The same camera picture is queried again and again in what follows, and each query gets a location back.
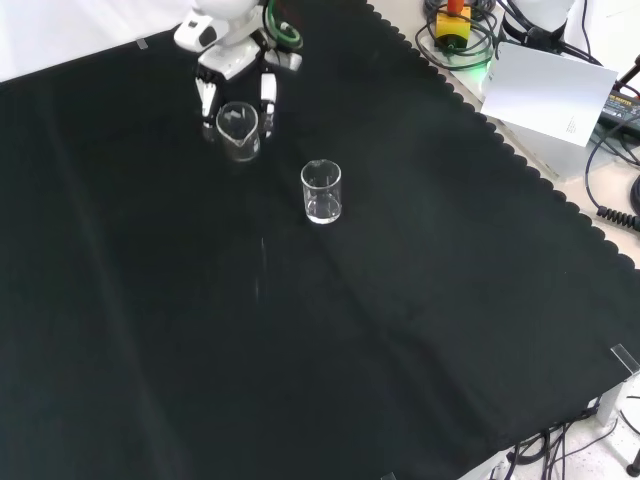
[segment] black cable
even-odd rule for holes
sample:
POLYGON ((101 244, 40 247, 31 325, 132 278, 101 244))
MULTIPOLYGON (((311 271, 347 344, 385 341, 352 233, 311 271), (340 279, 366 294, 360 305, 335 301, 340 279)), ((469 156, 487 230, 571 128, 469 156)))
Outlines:
POLYGON ((607 148, 609 148, 609 153, 611 155, 615 155, 616 157, 619 157, 620 159, 624 160, 625 162, 627 162, 629 165, 633 165, 633 166, 637 166, 638 164, 635 162, 635 160, 633 160, 633 158, 629 158, 626 157, 622 152, 620 152, 620 150, 618 150, 616 147, 614 147, 613 145, 611 145, 609 143, 609 140, 604 138, 602 135, 600 135, 600 133, 597 130, 593 131, 594 135, 596 137, 598 137, 598 140, 602 140, 603 144, 607 146, 607 148))
POLYGON ((615 128, 609 130, 604 135, 604 137, 600 139, 600 141, 596 144, 595 148, 591 152, 591 155, 589 155, 589 160, 587 161, 587 167, 585 169, 585 174, 584 174, 584 185, 587 190, 587 195, 589 196, 589 199, 598 209, 597 214, 599 217, 605 218, 610 222, 617 223, 618 225, 622 225, 627 228, 634 229, 637 232, 640 232, 640 217, 629 215, 627 213, 618 212, 616 210, 612 210, 605 206, 599 205, 598 202, 596 202, 596 199, 593 197, 593 193, 591 193, 591 188, 589 187, 589 169, 591 168, 591 163, 593 162, 593 158, 595 157, 598 149, 602 146, 605 140, 610 138, 613 134, 619 132, 621 128, 624 128, 629 123, 635 122, 637 120, 640 120, 640 115, 635 115, 630 119, 620 123, 619 125, 616 125, 615 128))
MULTIPOLYGON (((520 444, 517 443, 514 450, 513 450, 513 457, 514 459, 518 458, 518 452, 520 451, 520 444)), ((511 480, 511 477, 513 476, 513 471, 516 469, 516 462, 511 462, 511 466, 509 467, 509 471, 507 471, 507 475, 504 477, 504 480, 511 480)))
POLYGON ((416 45, 418 46, 418 50, 420 50, 420 53, 422 53, 422 55, 424 55, 424 57, 427 58, 427 60, 429 60, 431 63, 449 71, 468 70, 470 68, 486 65, 491 61, 493 52, 495 51, 498 44, 498 37, 495 34, 495 30, 498 26, 498 19, 493 13, 491 13, 495 8, 495 2, 496 0, 477 0, 475 5, 471 5, 471 18, 468 18, 464 15, 449 12, 446 6, 442 6, 442 2, 440 0, 424 0, 424 9, 427 23, 416 33, 415 41, 416 45), (455 48, 453 46, 442 43, 440 39, 436 38, 436 35, 432 28, 433 24, 435 24, 438 19, 438 15, 440 14, 446 14, 450 17, 455 18, 461 18, 469 22, 471 24, 472 31, 480 32, 482 34, 480 36, 480 40, 478 40, 475 44, 464 48, 455 48), (483 59, 478 62, 471 62, 465 65, 446 65, 442 61, 440 61, 440 59, 433 53, 424 48, 420 43, 420 35, 425 30, 428 31, 434 45, 442 50, 445 56, 482 56, 483 59), (475 50, 482 44, 485 44, 482 49, 475 50))
POLYGON ((624 135, 622 135, 622 138, 620 138, 620 145, 622 145, 622 148, 624 149, 624 151, 629 154, 629 156, 633 160, 632 163, 634 163, 635 165, 640 166, 640 160, 638 160, 638 157, 635 156, 633 151, 629 148, 629 145, 627 145, 627 142, 624 139, 624 135))
MULTIPOLYGON (((582 448, 579 448, 578 450, 574 450, 573 452, 567 453, 566 455, 562 455, 562 457, 560 457, 559 459, 557 459, 557 460, 554 462, 554 464, 555 464, 555 463, 557 463, 557 462, 559 462, 560 460, 565 460, 566 458, 570 457, 571 455, 575 455, 576 453, 580 453, 580 452, 582 452, 582 451, 586 450, 587 448, 589 448, 590 446, 592 446, 592 445, 594 445, 594 444, 598 443, 599 441, 604 440, 605 438, 607 438, 609 435, 611 435, 611 434, 615 431, 615 429, 616 429, 616 427, 617 427, 617 426, 618 426, 618 419, 616 418, 616 421, 615 421, 615 423, 613 424, 613 428, 612 428, 611 430, 609 430, 609 432, 605 433, 604 435, 602 435, 602 436, 601 436, 601 437, 599 437, 599 438, 596 438, 593 442, 589 443, 588 445, 585 445, 585 446, 584 446, 584 447, 582 447, 582 448)), ((554 467, 554 464, 551 464, 551 465, 549 466, 549 469, 552 469, 552 468, 554 467)))
POLYGON ((584 0, 584 8, 582 9, 582 33, 584 33, 584 39, 587 42, 587 53, 591 56, 591 42, 589 41, 589 35, 587 34, 587 27, 585 23, 587 21, 587 9, 589 8, 589 0, 584 0))
POLYGON ((564 474, 567 470, 567 452, 566 452, 566 446, 567 446, 567 430, 569 430, 569 427, 564 428, 564 426, 562 427, 562 480, 564 480, 564 474))
POLYGON ((631 425, 631 422, 629 420, 627 420, 627 417, 625 416, 624 412, 622 410, 620 410, 620 416, 622 417, 622 420, 624 421, 624 423, 627 424, 627 427, 629 427, 631 430, 633 430, 633 432, 636 435, 640 435, 640 432, 638 431, 638 429, 636 427, 634 427, 633 425, 631 425))
POLYGON ((619 86, 620 88, 626 88, 627 90, 631 90, 633 93, 635 93, 638 98, 640 98, 640 91, 636 90, 635 88, 627 85, 626 83, 622 83, 622 82, 616 82, 617 86, 619 86))

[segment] glass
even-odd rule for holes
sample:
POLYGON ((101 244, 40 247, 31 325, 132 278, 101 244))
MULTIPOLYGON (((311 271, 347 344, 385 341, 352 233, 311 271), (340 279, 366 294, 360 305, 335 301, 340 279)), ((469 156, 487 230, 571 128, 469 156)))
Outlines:
POLYGON ((342 213, 340 167, 329 160, 313 160, 300 177, 309 220, 321 225, 335 222, 342 213))
POLYGON ((258 113, 248 103, 227 103, 218 112, 216 127, 232 160, 248 162, 260 153, 258 113))

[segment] table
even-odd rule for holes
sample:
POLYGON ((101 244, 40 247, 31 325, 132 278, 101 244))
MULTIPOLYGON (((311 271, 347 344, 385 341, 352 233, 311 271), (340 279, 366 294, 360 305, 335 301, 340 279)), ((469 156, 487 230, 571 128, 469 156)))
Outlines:
POLYGON ((300 2, 287 136, 253 168, 212 161, 170 35, 3 90, 5 476, 453 479, 625 377, 631 266, 336 6, 300 2), (328 229, 300 205, 320 155, 344 174, 328 229))
MULTIPOLYGON (((369 0, 369 3, 375 7, 376 11, 379 12, 383 18, 396 26, 400 33, 406 36, 407 41, 410 41, 412 44, 415 43, 415 32, 424 26, 422 2, 420 0, 401 0, 394 4, 382 0, 369 0)), ((616 9, 612 3, 603 4, 601 7, 606 7, 608 14, 610 14, 610 11, 622 11, 625 6, 628 8, 628 5, 625 5, 624 2, 619 3, 619 9, 616 9)), ((635 14, 637 16, 638 13, 640 13, 640 10, 635 9, 628 14, 615 16, 610 21, 602 25, 597 25, 598 28, 595 29, 592 34, 592 43, 594 44, 596 56, 609 59, 609 63, 606 63, 606 65, 611 68, 626 71, 633 64, 633 59, 637 54, 634 54, 633 51, 629 49, 614 48, 610 40, 612 37, 608 34, 612 31, 631 32, 631 30, 628 29, 624 30, 623 27, 629 22, 633 22, 635 18, 633 15, 635 14)), ((628 40, 626 44, 632 45, 633 42, 631 42, 630 39, 628 40)), ((482 104, 474 93, 466 88, 450 72, 442 69, 439 71, 440 74, 447 78, 447 82, 455 87, 455 91, 463 96, 466 102, 473 105, 477 110, 481 109, 482 104)), ((537 168, 543 177, 553 181, 553 178, 547 175, 545 169, 536 162, 526 147, 517 140, 502 122, 495 121, 494 124, 500 134, 504 136, 505 141, 509 143, 518 154, 527 158, 529 165, 537 168)), ((638 172, 619 159, 613 160, 613 163, 610 165, 594 170, 590 175, 593 194, 601 204, 628 213, 633 212, 629 203, 629 191, 636 178, 638 178, 638 172)), ((629 232, 627 229, 605 222, 595 215, 595 208, 587 197, 582 178, 575 178, 569 182, 554 181, 554 188, 563 192, 569 202, 578 205, 581 212, 589 215, 594 220, 595 225, 605 233, 607 240, 613 242, 620 249, 620 253, 631 258, 636 265, 640 265, 640 239, 638 235, 629 232)))

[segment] cable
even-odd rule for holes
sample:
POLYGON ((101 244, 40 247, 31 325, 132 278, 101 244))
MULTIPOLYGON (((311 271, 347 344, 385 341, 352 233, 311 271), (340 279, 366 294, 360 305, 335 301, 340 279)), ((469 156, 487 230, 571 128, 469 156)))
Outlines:
MULTIPOLYGON (((517 443, 514 450, 513 450, 513 456, 514 458, 518 458, 518 452, 520 451, 520 444, 517 443)), ((507 475, 504 477, 504 480, 511 480, 511 477, 513 476, 513 471, 516 469, 516 462, 511 462, 511 466, 509 467, 509 471, 507 471, 507 475)))
POLYGON ((622 410, 620 410, 620 416, 622 417, 622 421, 624 421, 624 423, 627 424, 627 426, 633 430, 633 432, 636 435, 640 435, 640 432, 638 431, 638 429, 636 427, 634 427, 633 425, 631 425, 631 422, 629 420, 627 420, 627 417, 625 416, 624 412, 622 410))
POLYGON ((589 196, 589 199, 598 209, 597 214, 599 217, 605 218, 613 223, 617 223, 618 225, 622 225, 629 229, 634 229, 635 231, 640 232, 640 217, 629 215, 627 213, 618 212, 616 210, 612 210, 605 206, 599 205, 598 202, 596 202, 596 199, 593 197, 593 193, 591 192, 591 187, 589 186, 589 169, 591 168, 591 163, 593 162, 593 158, 595 157, 598 149, 602 146, 602 144, 608 138, 610 138, 613 134, 620 131, 621 128, 624 128, 631 122, 635 122, 637 120, 640 120, 640 115, 635 115, 630 119, 620 123, 619 125, 616 125, 615 128, 613 128, 612 130, 609 130, 604 135, 604 137, 602 137, 600 141, 596 143, 596 146, 591 152, 591 155, 589 155, 589 160, 587 161, 587 166, 585 168, 585 173, 584 173, 584 185, 587 190, 587 195, 589 196))
POLYGON ((633 151, 631 151, 631 149, 629 148, 629 145, 627 145, 627 142, 624 139, 624 135, 622 135, 622 138, 620 139, 620 145, 622 145, 622 148, 624 149, 624 151, 629 154, 629 156, 633 160, 632 163, 637 166, 640 166, 640 160, 638 160, 638 157, 635 156, 633 151))
POLYGON ((552 469, 553 466, 555 465, 555 463, 559 462, 560 460, 565 460, 566 458, 570 457, 571 455, 575 455, 576 453, 580 453, 580 452, 586 450, 587 448, 589 448, 590 446, 598 443, 599 441, 604 440, 605 438, 607 438, 609 435, 611 435, 615 431, 617 426, 618 426, 618 419, 616 418, 616 421, 613 424, 613 428, 611 430, 609 430, 607 433, 605 433, 601 437, 596 438, 593 442, 589 443, 588 445, 585 445, 584 447, 579 448, 578 450, 574 450, 573 452, 567 453, 566 455, 562 455, 562 457, 558 458, 553 464, 551 464, 549 466, 549 469, 552 469))
POLYGON ((284 45, 285 47, 292 49, 299 49, 302 47, 302 36, 293 26, 288 23, 281 23, 279 26, 275 20, 274 15, 275 0, 268 0, 267 5, 262 11, 262 23, 265 26, 267 34, 276 43, 284 45))
POLYGON ((567 446, 567 430, 569 430, 569 427, 564 428, 562 427, 562 480, 564 480, 564 474, 567 471, 567 452, 566 452, 566 446, 567 446))
POLYGON ((608 152, 611 155, 615 155, 616 157, 621 158, 622 160, 624 160, 625 162, 627 162, 629 165, 633 165, 633 166, 639 166, 640 164, 637 164, 636 161, 633 158, 629 158, 626 157, 622 152, 620 152, 620 150, 618 150, 616 147, 614 147, 613 145, 611 145, 611 143, 609 143, 609 140, 604 138, 602 135, 600 135, 600 133, 597 130, 593 131, 594 135, 596 137, 598 137, 598 140, 603 140, 603 144, 607 146, 607 148, 609 149, 608 152))
POLYGON ((491 13, 493 8, 495 7, 495 0, 478 0, 477 6, 471 6, 471 18, 457 13, 449 12, 446 6, 439 6, 440 3, 441 2, 439 0, 437 2, 435 0, 425 0, 424 2, 427 23, 424 27, 418 30, 415 36, 416 45, 418 46, 420 53, 422 53, 422 55, 424 55, 424 57, 434 65, 449 71, 468 70, 470 68, 483 66, 489 63, 491 61, 491 58, 493 57, 493 52, 495 51, 498 44, 498 37, 495 34, 495 29, 498 26, 498 19, 493 13, 491 13), (478 40, 478 42, 476 42, 475 44, 464 48, 455 48, 453 46, 442 43, 442 41, 440 41, 440 39, 436 37, 432 29, 433 24, 436 23, 438 15, 440 14, 448 15, 454 18, 461 18, 470 23, 472 31, 480 32, 482 34, 480 40, 478 40), (484 58, 480 61, 470 62, 465 65, 446 65, 442 63, 440 59, 433 53, 424 48, 420 43, 420 35, 425 30, 429 32, 429 35, 433 39, 434 45, 443 50, 443 54, 445 56, 483 56, 484 58), (475 48, 479 47, 482 44, 486 45, 484 45, 482 49, 474 51, 475 48))
POLYGON ((587 21, 587 9, 589 8, 589 0, 584 0, 584 8, 582 9, 582 33, 584 33, 584 39, 587 42, 587 53, 591 56, 591 42, 589 41, 589 35, 587 34, 587 27, 585 23, 587 21))
POLYGON ((640 98, 640 91, 636 90, 635 88, 627 85, 626 83, 622 83, 620 81, 616 82, 616 84, 620 87, 620 88, 626 88, 627 90, 631 90, 633 93, 635 93, 638 98, 640 98))

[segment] coiled cable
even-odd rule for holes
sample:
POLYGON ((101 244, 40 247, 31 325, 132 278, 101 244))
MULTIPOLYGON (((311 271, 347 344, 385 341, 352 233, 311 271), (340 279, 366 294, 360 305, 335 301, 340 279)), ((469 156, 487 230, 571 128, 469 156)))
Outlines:
MULTIPOLYGON (((595 157, 596 152, 602 146, 602 144, 605 143, 607 141, 607 139, 609 139, 612 135, 614 135, 615 133, 620 131, 620 129, 622 129, 622 128, 626 127, 627 125, 629 125, 630 123, 638 121, 638 120, 640 120, 640 115, 636 115, 634 117, 631 117, 631 118, 625 120, 624 122, 620 123, 619 125, 616 125, 615 128, 609 130, 604 136, 602 136, 600 138, 600 140, 598 141, 598 143, 596 143, 596 146, 593 149, 593 151, 591 152, 591 155, 589 155, 589 160, 587 161, 587 167, 586 167, 585 173, 584 173, 584 185, 585 185, 585 188, 587 190, 587 195, 589 196, 589 199, 591 200, 591 202, 598 209, 598 216, 601 217, 601 218, 604 218, 605 220, 608 220, 608 221, 610 221, 612 223, 616 223, 616 224, 621 225, 623 227, 626 227, 626 228, 629 228, 629 229, 633 229, 636 232, 640 232, 640 217, 634 216, 634 215, 630 215, 630 214, 627 214, 627 213, 623 213, 623 212, 618 212, 617 210, 613 210, 611 208, 608 208, 608 207, 605 207, 603 205, 598 204, 596 199, 593 197, 593 193, 591 192, 591 187, 589 186, 589 170, 591 168, 591 163, 593 162, 593 158, 595 157)), ((640 185, 638 185, 637 188, 635 188, 635 191, 637 192, 638 189, 640 189, 640 185)))

